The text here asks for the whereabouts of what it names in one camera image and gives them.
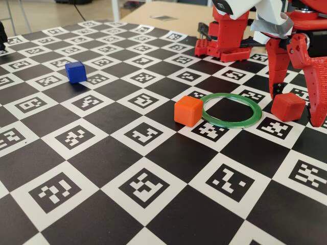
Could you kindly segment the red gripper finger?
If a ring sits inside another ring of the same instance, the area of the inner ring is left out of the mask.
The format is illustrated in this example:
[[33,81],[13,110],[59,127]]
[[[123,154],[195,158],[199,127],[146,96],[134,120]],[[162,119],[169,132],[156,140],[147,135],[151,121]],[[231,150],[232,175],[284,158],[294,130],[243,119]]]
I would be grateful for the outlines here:
[[292,36],[287,51],[294,68],[303,70],[310,101],[310,122],[320,127],[326,118],[326,57],[311,58],[306,36]]
[[269,91],[271,98],[281,94],[284,87],[284,79],[290,63],[289,54],[286,49],[280,47],[281,40],[269,40],[266,43],[269,68]]

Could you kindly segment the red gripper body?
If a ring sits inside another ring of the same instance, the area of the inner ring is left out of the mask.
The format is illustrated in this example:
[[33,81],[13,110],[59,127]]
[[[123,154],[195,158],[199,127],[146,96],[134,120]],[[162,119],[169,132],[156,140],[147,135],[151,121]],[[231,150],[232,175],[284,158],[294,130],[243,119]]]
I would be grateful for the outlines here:
[[326,1],[289,1],[295,9],[289,12],[296,33],[306,34],[307,49],[312,58],[326,56]]

